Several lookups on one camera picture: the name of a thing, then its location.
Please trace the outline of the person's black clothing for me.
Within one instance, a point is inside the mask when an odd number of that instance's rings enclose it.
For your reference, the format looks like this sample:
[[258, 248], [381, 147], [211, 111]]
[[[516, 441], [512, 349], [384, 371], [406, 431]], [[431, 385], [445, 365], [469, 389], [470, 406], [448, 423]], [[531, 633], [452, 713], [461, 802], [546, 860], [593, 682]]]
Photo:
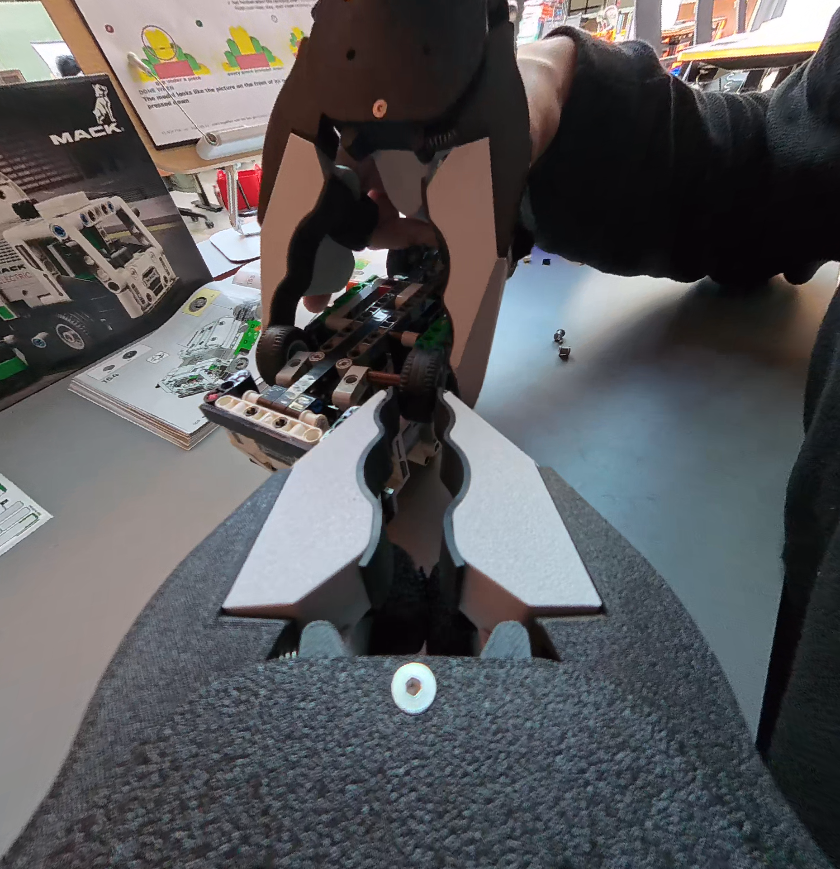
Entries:
[[786, 489], [783, 586], [756, 745], [840, 867], [840, 282], [816, 334]]

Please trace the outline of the person's right hand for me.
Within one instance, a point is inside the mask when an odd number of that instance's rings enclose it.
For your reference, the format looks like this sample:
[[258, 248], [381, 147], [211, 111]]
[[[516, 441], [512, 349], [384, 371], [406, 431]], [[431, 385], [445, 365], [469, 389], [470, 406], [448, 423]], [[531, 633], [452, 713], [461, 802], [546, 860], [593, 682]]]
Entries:
[[[568, 35], [545, 38], [517, 50], [516, 62], [527, 100], [531, 167], [555, 138], [576, 74], [577, 55], [576, 41]], [[430, 225], [404, 216], [389, 200], [372, 158], [356, 161], [339, 148], [337, 162], [356, 173], [361, 192], [367, 194], [378, 208], [378, 222], [363, 247], [398, 250], [437, 244], [435, 231]]]

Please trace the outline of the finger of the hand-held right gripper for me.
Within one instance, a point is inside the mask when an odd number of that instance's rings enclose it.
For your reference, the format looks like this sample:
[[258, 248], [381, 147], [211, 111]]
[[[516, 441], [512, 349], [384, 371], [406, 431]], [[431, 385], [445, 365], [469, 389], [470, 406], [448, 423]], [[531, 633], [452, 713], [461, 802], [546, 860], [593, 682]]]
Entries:
[[489, 139], [453, 148], [426, 184], [430, 223], [446, 248], [443, 304], [449, 363], [460, 399], [474, 407], [487, 373], [508, 260], [498, 252]]
[[378, 226], [378, 204], [356, 172], [336, 160], [340, 139], [340, 131], [319, 131], [314, 143], [296, 133], [287, 140], [262, 221], [259, 367], [283, 366], [281, 345], [304, 298], [341, 293], [355, 253]]

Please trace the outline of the lego set box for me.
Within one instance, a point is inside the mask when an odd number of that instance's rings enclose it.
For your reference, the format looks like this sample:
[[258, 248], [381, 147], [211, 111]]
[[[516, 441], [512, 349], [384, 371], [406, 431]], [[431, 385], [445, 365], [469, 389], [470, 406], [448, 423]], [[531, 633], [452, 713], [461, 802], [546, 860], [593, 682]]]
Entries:
[[0, 410], [210, 279], [108, 76], [0, 86]]

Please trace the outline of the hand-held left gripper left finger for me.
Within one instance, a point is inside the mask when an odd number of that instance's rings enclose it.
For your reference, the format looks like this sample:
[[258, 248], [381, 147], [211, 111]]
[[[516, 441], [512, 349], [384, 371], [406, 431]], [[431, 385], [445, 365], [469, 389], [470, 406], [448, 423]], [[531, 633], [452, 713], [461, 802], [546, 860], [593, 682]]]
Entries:
[[225, 614], [351, 631], [392, 581], [382, 493], [396, 399], [378, 392], [296, 462], [223, 602]]

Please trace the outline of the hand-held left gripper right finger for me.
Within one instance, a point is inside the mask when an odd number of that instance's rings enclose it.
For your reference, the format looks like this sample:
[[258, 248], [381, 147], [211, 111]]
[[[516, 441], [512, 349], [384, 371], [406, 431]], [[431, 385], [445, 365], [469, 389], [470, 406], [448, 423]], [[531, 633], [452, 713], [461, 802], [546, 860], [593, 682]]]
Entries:
[[450, 496], [443, 590], [480, 633], [505, 622], [600, 614], [603, 602], [537, 464], [453, 392], [437, 403]]

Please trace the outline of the lego instruction booklet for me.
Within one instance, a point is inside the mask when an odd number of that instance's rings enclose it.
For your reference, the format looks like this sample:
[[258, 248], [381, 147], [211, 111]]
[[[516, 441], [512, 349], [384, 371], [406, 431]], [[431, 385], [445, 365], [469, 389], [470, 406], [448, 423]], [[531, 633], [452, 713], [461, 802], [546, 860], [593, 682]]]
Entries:
[[250, 373], [261, 331], [260, 278], [197, 289], [165, 324], [71, 379], [69, 391], [189, 450], [214, 425], [201, 407], [232, 375]]

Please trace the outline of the instruction sign board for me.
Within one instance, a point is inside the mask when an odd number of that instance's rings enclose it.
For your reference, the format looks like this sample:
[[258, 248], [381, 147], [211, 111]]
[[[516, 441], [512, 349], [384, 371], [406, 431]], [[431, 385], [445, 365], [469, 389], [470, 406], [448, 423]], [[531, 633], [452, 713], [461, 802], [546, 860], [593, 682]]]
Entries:
[[108, 75], [159, 170], [214, 168], [208, 132], [266, 124], [313, 2], [43, 3], [87, 75]]

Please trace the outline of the lego sticker sheet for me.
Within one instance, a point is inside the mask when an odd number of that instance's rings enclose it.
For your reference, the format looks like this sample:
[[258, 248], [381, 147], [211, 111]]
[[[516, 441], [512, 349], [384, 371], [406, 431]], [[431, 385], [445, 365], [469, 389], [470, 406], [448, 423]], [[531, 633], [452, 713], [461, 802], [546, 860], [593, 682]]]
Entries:
[[0, 557], [52, 515], [0, 472]]

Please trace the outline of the lego truck chassis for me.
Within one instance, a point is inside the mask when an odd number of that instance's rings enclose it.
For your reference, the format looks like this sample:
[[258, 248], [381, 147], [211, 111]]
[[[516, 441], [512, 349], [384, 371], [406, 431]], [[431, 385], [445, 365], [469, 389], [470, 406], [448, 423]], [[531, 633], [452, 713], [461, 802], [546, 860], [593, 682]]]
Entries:
[[[397, 399], [403, 363], [414, 347], [444, 349], [442, 388], [458, 390], [443, 304], [447, 255], [427, 246], [390, 251], [386, 268], [383, 277], [349, 285], [307, 326], [295, 325], [281, 345], [283, 366], [257, 366], [260, 382], [250, 373], [232, 375], [205, 397], [204, 416], [253, 462], [270, 471], [290, 468], [374, 394], [392, 390]], [[400, 415], [390, 492], [407, 482], [410, 463], [425, 467], [435, 458], [432, 420]]]

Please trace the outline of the red plastic bin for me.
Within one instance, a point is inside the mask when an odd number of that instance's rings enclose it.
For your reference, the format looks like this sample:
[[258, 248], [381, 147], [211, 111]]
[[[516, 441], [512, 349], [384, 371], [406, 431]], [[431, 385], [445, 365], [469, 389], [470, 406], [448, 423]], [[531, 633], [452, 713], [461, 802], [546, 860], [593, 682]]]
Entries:
[[[262, 169], [258, 164], [252, 168], [237, 171], [236, 203], [237, 214], [246, 216], [255, 214], [258, 209]], [[216, 175], [216, 195], [219, 204], [227, 211], [229, 207], [228, 176], [225, 168], [219, 168]]]

